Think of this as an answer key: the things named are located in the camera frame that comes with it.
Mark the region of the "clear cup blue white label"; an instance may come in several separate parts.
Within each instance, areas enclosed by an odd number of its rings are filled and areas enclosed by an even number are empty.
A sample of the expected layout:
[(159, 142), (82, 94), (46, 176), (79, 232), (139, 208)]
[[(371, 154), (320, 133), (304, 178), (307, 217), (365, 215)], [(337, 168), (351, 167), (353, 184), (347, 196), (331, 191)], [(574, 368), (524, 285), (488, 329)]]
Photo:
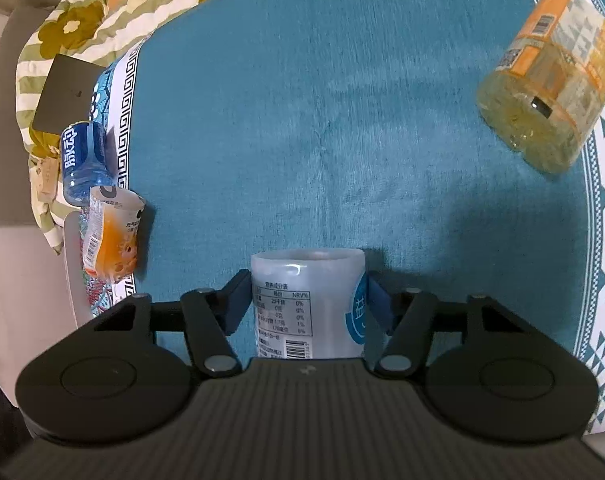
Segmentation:
[(252, 256), (250, 272), (260, 358), (363, 356), (367, 292), (363, 250), (263, 252)]

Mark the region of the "orange juice bottle cup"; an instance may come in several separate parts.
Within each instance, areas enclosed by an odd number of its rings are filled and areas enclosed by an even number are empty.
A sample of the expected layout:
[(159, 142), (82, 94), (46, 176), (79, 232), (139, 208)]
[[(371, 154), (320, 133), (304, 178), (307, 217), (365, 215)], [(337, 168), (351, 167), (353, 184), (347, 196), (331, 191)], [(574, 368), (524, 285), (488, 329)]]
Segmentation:
[(82, 247), (82, 262), (89, 276), (118, 283), (138, 263), (138, 231), (145, 200), (127, 188), (94, 186)]

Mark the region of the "blue plastic bottle cup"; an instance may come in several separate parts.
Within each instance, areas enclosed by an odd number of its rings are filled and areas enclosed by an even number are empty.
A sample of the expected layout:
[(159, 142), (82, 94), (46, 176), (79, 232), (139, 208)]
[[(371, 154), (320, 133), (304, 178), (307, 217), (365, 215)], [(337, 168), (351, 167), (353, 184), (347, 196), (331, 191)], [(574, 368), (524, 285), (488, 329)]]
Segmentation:
[(75, 122), (62, 132), (60, 170), (65, 200), (75, 207), (89, 203), (94, 186), (115, 184), (107, 164), (106, 132), (99, 122)]

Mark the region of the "yellow orange label bottle cup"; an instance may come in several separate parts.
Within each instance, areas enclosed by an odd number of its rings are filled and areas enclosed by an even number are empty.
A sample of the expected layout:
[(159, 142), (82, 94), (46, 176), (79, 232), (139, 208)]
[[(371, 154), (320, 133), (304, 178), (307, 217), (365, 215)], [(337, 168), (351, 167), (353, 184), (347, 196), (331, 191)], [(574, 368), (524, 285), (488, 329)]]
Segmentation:
[(605, 106), (605, 16), (540, 0), (477, 92), (485, 122), (545, 174), (577, 160)]

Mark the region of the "teal patterned mat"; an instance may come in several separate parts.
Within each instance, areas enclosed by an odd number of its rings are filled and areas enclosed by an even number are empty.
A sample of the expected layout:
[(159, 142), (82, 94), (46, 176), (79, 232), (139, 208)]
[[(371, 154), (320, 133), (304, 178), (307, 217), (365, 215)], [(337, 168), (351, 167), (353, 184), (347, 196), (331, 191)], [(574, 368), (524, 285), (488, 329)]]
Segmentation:
[[(587, 0), (605, 14), (605, 0)], [(265, 250), (357, 247), (393, 287), (500, 300), (592, 370), (605, 431), (605, 107), (540, 174), (480, 81), (537, 0), (209, 0), (95, 86), (146, 200), (135, 285), (217, 287)]]

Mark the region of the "floral striped quilt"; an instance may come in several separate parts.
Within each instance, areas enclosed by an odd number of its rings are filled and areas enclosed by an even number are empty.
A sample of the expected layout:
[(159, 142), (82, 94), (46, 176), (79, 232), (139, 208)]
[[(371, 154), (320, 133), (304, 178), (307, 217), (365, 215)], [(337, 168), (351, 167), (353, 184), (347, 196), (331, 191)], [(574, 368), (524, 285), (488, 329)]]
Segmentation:
[(20, 52), (16, 120), (34, 167), (60, 156), (60, 141), (33, 125), (56, 54), (106, 67), (157, 28), (206, 0), (60, 0)]

